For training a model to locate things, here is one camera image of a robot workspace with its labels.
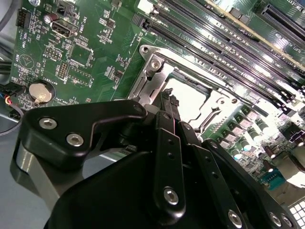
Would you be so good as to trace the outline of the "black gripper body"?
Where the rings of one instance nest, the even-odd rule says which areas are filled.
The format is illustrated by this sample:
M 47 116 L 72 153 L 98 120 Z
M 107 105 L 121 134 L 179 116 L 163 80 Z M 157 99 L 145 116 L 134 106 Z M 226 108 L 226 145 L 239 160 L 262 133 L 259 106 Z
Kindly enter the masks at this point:
M 137 153 L 67 190 L 48 229 L 237 229 L 239 208 L 210 151 Z

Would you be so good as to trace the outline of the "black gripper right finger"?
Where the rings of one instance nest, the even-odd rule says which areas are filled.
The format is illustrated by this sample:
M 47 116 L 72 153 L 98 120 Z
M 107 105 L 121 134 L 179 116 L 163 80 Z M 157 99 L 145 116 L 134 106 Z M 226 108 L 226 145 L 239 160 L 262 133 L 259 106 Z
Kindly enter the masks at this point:
M 188 229 L 297 229 L 291 213 L 279 205 L 219 143 L 199 141 L 180 120 L 179 101 L 170 102 L 182 142 Z

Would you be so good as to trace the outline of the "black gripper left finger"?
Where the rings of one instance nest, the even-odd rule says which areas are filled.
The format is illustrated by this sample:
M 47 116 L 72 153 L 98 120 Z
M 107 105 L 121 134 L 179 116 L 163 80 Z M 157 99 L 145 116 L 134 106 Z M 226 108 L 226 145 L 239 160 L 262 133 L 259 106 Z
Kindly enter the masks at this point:
M 14 159 L 52 211 L 71 187 L 137 153 L 178 153 L 171 103 L 133 100 L 54 106 L 28 111 Z

